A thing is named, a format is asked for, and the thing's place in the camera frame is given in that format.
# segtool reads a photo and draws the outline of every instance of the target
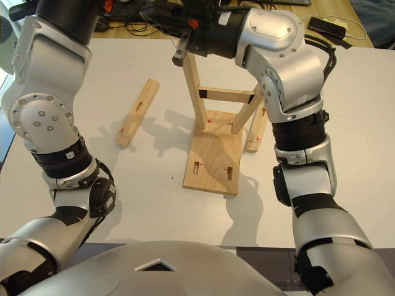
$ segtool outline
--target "black tape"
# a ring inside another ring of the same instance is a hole
[[[207,99],[207,90],[206,89],[200,89],[199,90],[199,97],[201,99]]]
[[[300,195],[292,199],[292,204],[296,218],[299,218],[305,212],[319,208],[335,208],[345,211],[333,200],[332,195],[326,193]]]
[[[55,218],[63,222],[66,226],[70,226],[77,222],[80,222],[88,213],[87,210],[80,207],[73,206],[62,206],[57,207],[53,215],[48,218]]]

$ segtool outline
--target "wooden plank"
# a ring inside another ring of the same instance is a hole
[[[260,143],[264,137],[266,123],[267,112],[264,108],[264,102],[262,101],[255,112],[254,119],[252,120],[246,145],[244,146],[245,151],[257,152],[259,150]]]
[[[202,99],[248,103],[253,91],[237,91],[235,89],[199,87],[199,94]]]
[[[189,94],[191,95],[193,109],[195,111],[195,121],[199,128],[202,130],[206,127],[206,108],[204,102],[199,96],[199,73],[196,67],[195,56],[187,52],[184,58],[184,74],[186,84],[188,85]]]
[[[159,82],[148,78],[137,100],[130,109],[128,116],[123,122],[122,127],[119,129],[117,138],[115,139],[116,143],[124,147],[129,145],[130,141],[135,136],[145,114],[147,113],[147,110],[154,99],[156,92],[158,92],[158,89]]]
[[[240,112],[235,116],[232,126],[233,134],[237,134],[243,128],[250,116],[255,112],[259,104],[263,101],[262,90],[259,84],[257,84],[257,86],[254,88],[254,92],[255,96],[252,98],[252,101],[249,104],[244,104]]]
[[[243,131],[232,134],[233,113],[207,110],[205,129],[195,125],[183,187],[237,194]]]

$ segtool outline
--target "smartphone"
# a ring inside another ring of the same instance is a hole
[[[334,23],[320,20],[319,18],[315,18],[315,17],[310,18],[307,28],[312,31],[327,33],[339,39],[343,39],[344,36],[346,35],[346,28],[337,26]]]

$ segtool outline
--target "table surface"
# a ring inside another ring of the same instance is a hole
[[[248,5],[259,7],[257,4],[248,2]],[[351,6],[349,0],[312,0],[312,5],[310,6],[300,6],[300,5],[285,5],[285,4],[276,4],[277,9],[284,9],[289,10],[295,13],[299,18],[302,19],[304,23],[304,27],[306,29],[306,33],[317,36],[319,38],[323,38],[317,32],[311,31],[307,29],[307,23],[309,22],[310,15],[337,15],[340,17],[346,17],[356,22],[360,23],[360,20]],[[356,25],[355,23],[345,21],[349,26],[349,34],[354,36],[364,36],[363,30]],[[111,25],[113,27],[119,27],[123,25],[122,22],[112,22]],[[142,28],[142,25],[136,25],[136,28]],[[141,35],[150,34],[155,32],[156,29],[153,27],[149,27],[144,33],[139,33]],[[110,29],[106,32],[100,33],[95,32],[93,35],[94,38],[146,38],[146,39],[172,39],[173,37],[162,34],[161,32],[157,32],[151,34],[149,36],[133,36],[126,30],[125,28],[116,28]],[[350,37],[345,37],[344,39],[348,43],[354,46],[360,47],[373,47],[372,42],[370,41],[369,37],[366,40],[357,40]]]
[[[291,210],[277,201],[272,183],[277,162],[270,125],[260,151],[243,153],[236,197],[183,189],[194,112],[183,71],[172,64],[170,40],[94,39],[90,48],[94,55],[74,103],[76,125],[89,151],[113,171],[118,188],[114,212],[90,242],[176,239],[294,246]],[[326,61],[326,53],[312,50]],[[375,247],[395,247],[395,52],[362,47],[336,52],[338,65],[324,87],[331,118],[326,130],[338,175],[336,200],[354,215]],[[248,90],[256,84],[233,60],[197,57],[197,66],[204,85]],[[148,77],[160,82],[159,91],[134,140],[121,149],[115,144],[117,131]],[[240,104],[206,101],[206,107],[237,112]],[[54,211],[41,169],[19,137],[10,148],[0,185],[0,237]]]

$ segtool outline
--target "cable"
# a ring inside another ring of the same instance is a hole
[[[328,78],[329,74],[332,72],[332,70],[336,66],[336,63],[337,63],[337,58],[335,55],[336,49],[333,48],[331,44],[329,44],[325,40],[322,40],[318,37],[308,35],[308,34],[305,34],[304,37],[311,39],[311,40],[305,39],[306,44],[313,45],[313,46],[327,52],[329,55],[328,62],[326,63],[325,68],[323,69],[323,80],[325,82],[326,79]]]
[[[356,37],[356,36],[354,36],[354,35],[351,35],[351,34],[346,33],[346,36],[347,36],[347,37],[354,38],[354,39],[356,39],[356,40],[366,40],[366,39],[368,38],[368,33],[366,32],[364,26],[362,26],[361,23],[356,22],[355,20],[352,20],[352,19],[350,19],[350,18],[347,18],[347,17],[339,17],[338,15],[315,15],[315,14],[312,14],[312,15],[307,15],[307,16],[301,18],[301,20],[305,20],[305,19],[307,19],[307,18],[309,18],[309,17],[319,17],[319,18],[337,17],[338,19],[341,19],[341,20],[348,20],[349,22],[352,22],[352,23],[355,23],[356,25],[358,25],[358,26],[362,29],[362,31],[364,31],[365,37],[363,37],[363,38],[361,38],[361,37]]]

